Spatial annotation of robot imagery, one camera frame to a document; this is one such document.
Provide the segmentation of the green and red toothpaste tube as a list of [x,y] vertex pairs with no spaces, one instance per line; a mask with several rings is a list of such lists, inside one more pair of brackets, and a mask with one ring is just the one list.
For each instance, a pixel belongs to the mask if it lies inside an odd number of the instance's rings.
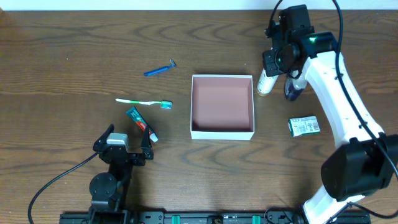
[[126,115],[131,118],[143,131],[145,131],[146,128],[149,128],[149,137],[151,141],[157,142],[159,140],[154,130],[147,124],[146,120],[142,117],[140,112],[138,112],[135,106],[127,110]]

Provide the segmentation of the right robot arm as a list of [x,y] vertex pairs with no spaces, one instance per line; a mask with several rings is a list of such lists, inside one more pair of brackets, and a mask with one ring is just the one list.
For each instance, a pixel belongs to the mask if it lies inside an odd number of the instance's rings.
[[263,54],[267,77],[288,76],[288,98],[311,85],[328,118],[335,152],[321,168],[322,186],[294,215],[295,223],[333,223],[347,208],[389,186],[397,175],[397,136],[388,136],[360,99],[330,32],[267,29],[272,48]]

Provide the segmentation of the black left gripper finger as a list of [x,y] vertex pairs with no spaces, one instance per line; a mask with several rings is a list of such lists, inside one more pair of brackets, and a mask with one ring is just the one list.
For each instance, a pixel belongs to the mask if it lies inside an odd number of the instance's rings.
[[153,160],[154,159],[154,151],[152,148],[149,131],[150,131],[150,128],[147,126],[144,130],[144,135],[143,135],[143,138],[141,141],[141,149],[142,149],[142,153],[143,153],[145,159]]
[[114,124],[110,124],[107,130],[95,141],[93,145],[93,150],[95,152],[103,152],[107,147],[107,138],[111,133],[114,132]]

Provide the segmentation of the clear and blue pump bottle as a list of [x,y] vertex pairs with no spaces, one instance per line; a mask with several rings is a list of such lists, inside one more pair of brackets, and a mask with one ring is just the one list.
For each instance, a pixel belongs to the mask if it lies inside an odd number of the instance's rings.
[[287,77],[285,81],[285,98],[289,101],[295,101],[306,88],[308,81],[299,75],[298,70],[292,71],[289,75],[292,78]]

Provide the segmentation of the white Pantene tube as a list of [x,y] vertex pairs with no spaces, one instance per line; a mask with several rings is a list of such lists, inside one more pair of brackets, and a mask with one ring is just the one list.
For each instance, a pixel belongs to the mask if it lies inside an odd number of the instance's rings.
[[271,90],[273,89],[277,79],[278,79],[278,76],[268,77],[266,70],[263,69],[262,73],[259,77],[259,81],[257,83],[257,92],[261,96],[269,94],[271,92]]

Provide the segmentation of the green and white soap box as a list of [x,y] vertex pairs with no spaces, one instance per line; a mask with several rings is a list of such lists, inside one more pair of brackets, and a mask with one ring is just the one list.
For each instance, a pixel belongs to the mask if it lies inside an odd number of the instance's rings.
[[316,116],[290,118],[288,127],[292,137],[319,134],[320,127]]

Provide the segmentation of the green and white toothbrush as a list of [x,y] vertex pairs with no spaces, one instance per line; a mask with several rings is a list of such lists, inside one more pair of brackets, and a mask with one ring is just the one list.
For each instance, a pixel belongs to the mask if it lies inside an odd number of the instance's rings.
[[119,103],[126,103],[126,104],[135,104],[135,105],[160,105],[162,109],[167,109],[170,110],[172,108],[172,102],[171,101],[136,101],[136,100],[127,100],[127,99],[121,99],[121,98],[116,98],[115,99]]

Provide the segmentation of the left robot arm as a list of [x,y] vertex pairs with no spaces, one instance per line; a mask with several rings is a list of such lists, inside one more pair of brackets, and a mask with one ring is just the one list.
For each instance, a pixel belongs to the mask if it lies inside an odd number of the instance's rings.
[[89,223],[137,223],[137,213],[124,208],[135,166],[144,166],[154,158],[149,128],[146,127],[141,141],[141,153],[129,152],[126,134],[114,132],[114,125],[97,139],[93,150],[109,165],[107,172],[94,176],[89,191],[92,196]]

